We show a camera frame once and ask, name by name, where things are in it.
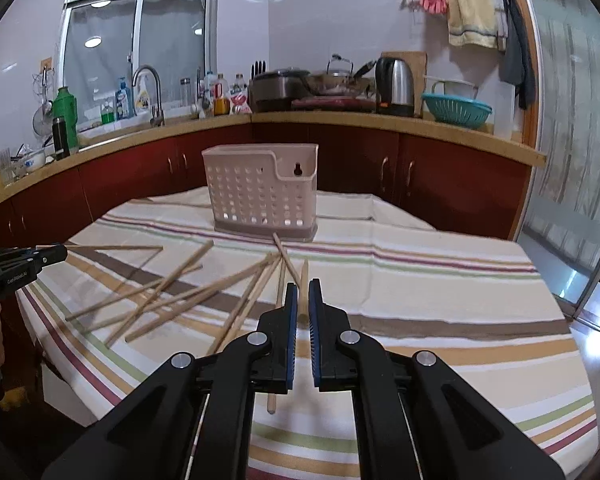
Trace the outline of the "drinking glass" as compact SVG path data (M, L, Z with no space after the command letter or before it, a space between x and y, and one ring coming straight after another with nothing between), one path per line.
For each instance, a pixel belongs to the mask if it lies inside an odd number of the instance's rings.
M4 186L12 184L15 180L14 164L9 148L0 151L0 175Z

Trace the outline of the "striped tablecloth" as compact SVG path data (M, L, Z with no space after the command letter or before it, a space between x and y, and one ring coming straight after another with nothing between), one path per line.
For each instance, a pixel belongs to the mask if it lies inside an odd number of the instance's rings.
M220 230L212 191L136 198L19 295L95 415L47 479L562 479L592 387L516 243L323 194L308 240Z

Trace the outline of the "wooden chopstick pair left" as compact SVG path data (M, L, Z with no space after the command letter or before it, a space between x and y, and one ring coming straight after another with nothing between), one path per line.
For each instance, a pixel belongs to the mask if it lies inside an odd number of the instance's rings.
M273 261L263 270L258 271L254 278L249 282L245 292L238 300L238 304L236 304L234 310L230 312L230 316L222 326L219 335L215 337L215 340L208 349L208 356L219 352L226 344L235 338L236 334L242 328L242 324L244 324L246 317L251 312L254 304L259 300L268 281L272 278L273 273L279 266L279 260L280 257L275 256Z

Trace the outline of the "wooden chopstick pair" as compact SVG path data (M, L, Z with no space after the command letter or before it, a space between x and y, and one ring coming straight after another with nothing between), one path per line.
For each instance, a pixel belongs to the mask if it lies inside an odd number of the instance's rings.
M275 309L280 308L284 303L286 287L286 263L282 257L279 258L279 274L276 289Z
M273 261L263 270L258 271L254 278L249 282L245 292L238 300L238 304L236 304L234 310L230 312L230 316L222 326L219 335L215 337L215 340L208 349L208 356L219 352L226 344L235 338L236 334L242 328L242 324L244 324L246 317L251 312L254 304L259 300L268 281L272 278L273 273L279 266L279 260L280 257L275 256Z

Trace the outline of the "green soap bottle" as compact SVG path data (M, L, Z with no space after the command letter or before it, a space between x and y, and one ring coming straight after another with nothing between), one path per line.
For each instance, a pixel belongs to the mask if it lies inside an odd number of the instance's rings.
M116 111L109 100L102 102L100 107L100 120L103 125L112 124L116 120Z

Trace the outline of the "white spray cleaner bottle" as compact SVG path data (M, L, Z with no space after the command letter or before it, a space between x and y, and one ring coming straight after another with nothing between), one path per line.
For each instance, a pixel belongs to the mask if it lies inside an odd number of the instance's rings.
M152 105L148 84L148 73L139 74L134 86L134 106L137 115L151 111Z

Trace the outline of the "wooden chopstick pair right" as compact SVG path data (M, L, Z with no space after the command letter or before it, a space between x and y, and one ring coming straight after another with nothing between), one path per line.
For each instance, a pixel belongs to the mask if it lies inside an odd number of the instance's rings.
M279 258L279 274L276 289L275 309L280 308L284 303L286 287L286 263L282 257Z

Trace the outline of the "pink perforated utensil holder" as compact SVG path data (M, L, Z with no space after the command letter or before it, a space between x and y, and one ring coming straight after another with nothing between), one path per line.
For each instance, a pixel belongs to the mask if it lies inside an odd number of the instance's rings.
M215 229L312 240L317 230L316 144L218 145L201 155Z

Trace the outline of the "wooden chopstick crossing right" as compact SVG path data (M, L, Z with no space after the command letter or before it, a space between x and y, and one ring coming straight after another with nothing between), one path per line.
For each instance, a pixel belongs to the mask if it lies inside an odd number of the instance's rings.
M294 267L294 265L291 262L291 258L288 256L288 252L286 251L282 241L280 240L279 236L277 235L277 233L273 233L272 234L272 239L274 240L274 244L276 245L279 255L283 258L285 266L289 272L289 274L291 275L292 279L294 280L294 284L296 284L298 287L300 287L301 285L301 278L300 278L300 274L297 272L296 268Z

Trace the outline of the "cooking oil bottle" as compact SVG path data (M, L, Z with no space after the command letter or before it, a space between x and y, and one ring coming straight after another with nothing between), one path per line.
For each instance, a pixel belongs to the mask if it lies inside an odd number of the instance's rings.
M228 83L222 74L216 76L212 86L213 115L224 116L230 114L230 98L228 97Z

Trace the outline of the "red cabinet with countertop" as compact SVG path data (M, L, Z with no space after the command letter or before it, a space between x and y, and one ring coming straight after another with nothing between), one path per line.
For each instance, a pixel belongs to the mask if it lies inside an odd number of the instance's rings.
M0 248L64 242L132 198L206 182L223 144L314 143L322 191L375 195L436 229L510 240L545 156L440 122L343 112L190 120L117 136L0 188Z

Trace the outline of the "black rice cooker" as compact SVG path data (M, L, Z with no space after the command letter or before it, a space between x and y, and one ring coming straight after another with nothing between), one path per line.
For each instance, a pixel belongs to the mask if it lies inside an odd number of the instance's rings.
M253 113L291 110L294 101L309 96L308 70L284 68L255 76L249 83L249 105Z

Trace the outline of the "knife block with knives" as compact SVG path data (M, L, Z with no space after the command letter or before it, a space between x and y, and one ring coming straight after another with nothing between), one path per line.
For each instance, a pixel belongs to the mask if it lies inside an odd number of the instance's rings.
M250 78L254 79L266 72L266 63L264 61L256 61L251 65Z

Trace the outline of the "steel wok with lid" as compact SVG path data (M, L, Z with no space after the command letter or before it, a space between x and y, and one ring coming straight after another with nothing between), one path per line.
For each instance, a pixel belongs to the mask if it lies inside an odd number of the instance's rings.
M375 88L368 74L375 68L376 60L370 60L355 68L354 63L334 53L321 72L303 76L303 84L314 96L350 96L357 98L370 94Z

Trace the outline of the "steel electric kettle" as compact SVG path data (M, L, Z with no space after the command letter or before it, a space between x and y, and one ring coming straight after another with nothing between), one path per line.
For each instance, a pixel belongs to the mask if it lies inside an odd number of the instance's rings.
M415 110L414 81L403 58L382 56L375 65L377 113L413 117Z

